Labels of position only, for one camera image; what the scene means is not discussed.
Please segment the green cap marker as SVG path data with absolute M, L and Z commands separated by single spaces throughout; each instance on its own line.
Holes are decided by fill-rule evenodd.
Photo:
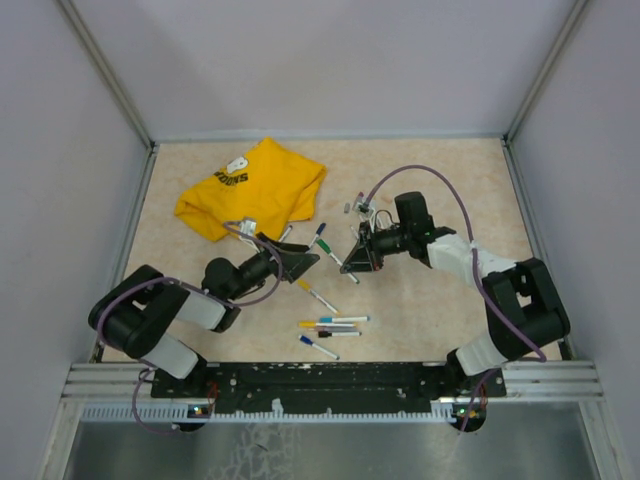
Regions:
M 343 267 L 343 262 L 334 254 L 331 247 L 322 239 L 318 239 L 316 244 L 336 263 L 339 268 Z M 352 273 L 346 273 L 346 276 L 351 279 L 356 285 L 360 284 L 360 280 Z

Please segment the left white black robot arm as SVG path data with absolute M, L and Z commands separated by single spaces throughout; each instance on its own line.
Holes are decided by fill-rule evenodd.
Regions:
M 88 324 L 105 345 L 172 377 L 176 389 L 194 397 L 208 384 L 206 361 L 169 333 L 176 321 L 205 331 L 228 330 L 244 306 L 259 301 L 244 298 L 261 289 L 269 277 L 294 283 L 320 257 L 301 244 L 274 241 L 260 233 L 259 251 L 240 265 L 218 257 L 196 288 L 143 265 L 99 300 Z

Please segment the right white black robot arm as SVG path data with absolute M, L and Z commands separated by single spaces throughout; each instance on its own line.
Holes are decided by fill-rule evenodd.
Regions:
M 482 373 L 516 361 L 570 333 L 570 322 L 543 261 L 500 257 L 464 240 L 455 230 L 437 227 L 424 196 L 395 198 L 398 221 L 376 229 L 359 225 L 358 240 L 341 266 L 343 274 L 375 272 L 388 255 L 408 253 L 423 265 L 448 272 L 483 297 L 487 330 L 447 355 L 448 387 L 470 395 Z

